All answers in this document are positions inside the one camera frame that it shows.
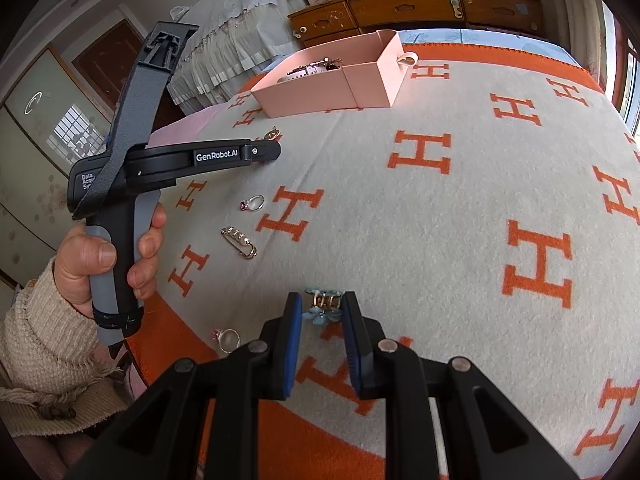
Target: wooden cabinet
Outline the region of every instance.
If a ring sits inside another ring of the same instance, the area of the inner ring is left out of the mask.
[[[361,27],[379,23],[441,21],[464,22],[460,0],[350,0]]]
[[[316,46],[327,41],[341,40],[342,38],[350,38],[351,36],[359,35],[360,31],[357,28],[351,30],[342,30],[340,32],[334,32],[333,34],[327,34],[326,36],[320,36],[319,38],[313,38],[312,40],[305,40],[305,48],[310,46]]]
[[[294,31],[302,37],[302,41],[358,27],[345,2],[309,9],[307,12],[297,12],[289,19]]]
[[[305,46],[380,28],[433,26],[500,28],[545,37],[540,0],[330,0],[289,15]]]
[[[469,23],[544,36],[538,0],[462,0],[462,3]]]

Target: pink box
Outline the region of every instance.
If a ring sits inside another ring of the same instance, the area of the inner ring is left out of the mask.
[[[287,72],[325,57],[341,59],[342,67],[277,83]],[[417,60],[413,52],[404,52],[395,30],[378,30],[300,50],[263,77],[251,93],[269,117],[389,107],[408,67]]]

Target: white ruffled cloth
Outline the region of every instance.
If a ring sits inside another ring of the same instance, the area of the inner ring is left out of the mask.
[[[288,15],[305,0],[200,0],[180,20],[199,25],[167,86],[174,102],[191,114],[226,102],[274,58],[300,46]]]

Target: metal jewelry piece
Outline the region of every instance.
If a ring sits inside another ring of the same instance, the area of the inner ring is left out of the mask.
[[[299,66],[298,68],[294,68],[291,72],[287,72],[287,75],[291,75],[295,72],[301,72],[302,70],[305,70],[307,68],[312,68],[312,67],[316,67],[316,66],[322,66],[324,67],[326,70],[335,70],[336,68],[340,68],[342,66],[342,60],[341,59],[329,59],[328,57],[325,57],[324,59],[321,59],[320,61],[315,61],[313,63],[309,63],[308,65],[303,65],[303,66]]]
[[[215,339],[218,346],[225,354],[231,354],[234,350],[236,350],[240,346],[240,335],[233,328],[225,328],[221,330],[216,328],[211,331],[211,337]],[[236,345],[233,345],[233,339],[235,337]]]
[[[306,288],[307,294],[313,295],[312,306],[302,313],[304,319],[312,320],[314,325],[326,325],[330,322],[337,323],[342,317],[340,298],[342,292],[338,290],[321,290],[318,288]]]
[[[263,205],[264,197],[262,195],[252,196],[249,200],[242,200],[240,211],[258,211]]]
[[[280,135],[280,130],[274,126],[273,130],[264,134],[264,140],[273,140],[279,135]]]
[[[220,231],[220,234],[222,234],[223,237],[225,237],[225,240],[233,245],[233,247],[238,250],[240,255],[247,260],[250,260],[257,254],[258,249],[256,248],[256,246],[251,243],[251,240],[249,240],[246,234],[244,234],[242,231],[239,231],[235,227],[225,227],[224,229],[222,229],[222,231]],[[240,245],[241,247],[251,247],[251,251],[245,253],[241,248],[238,247],[238,245]]]

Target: blue gripper pad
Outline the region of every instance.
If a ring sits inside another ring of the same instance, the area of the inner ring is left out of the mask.
[[[367,333],[365,320],[360,313],[355,292],[345,292],[340,300],[340,307],[342,309],[342,334],[344,335],[344,348],[347,352],[351,386],[359,399],[367,398],[367,394],[376,386],[374,356],[369,333]]]
[[[302,329],[302,297],[298,293],[289,293],[280,326],[282,328],[289,327],[289,336],[287,337],[284,354],[284,373],[282,375],[282,391],[285,397],[289,397],[296,376],[300,331]]]

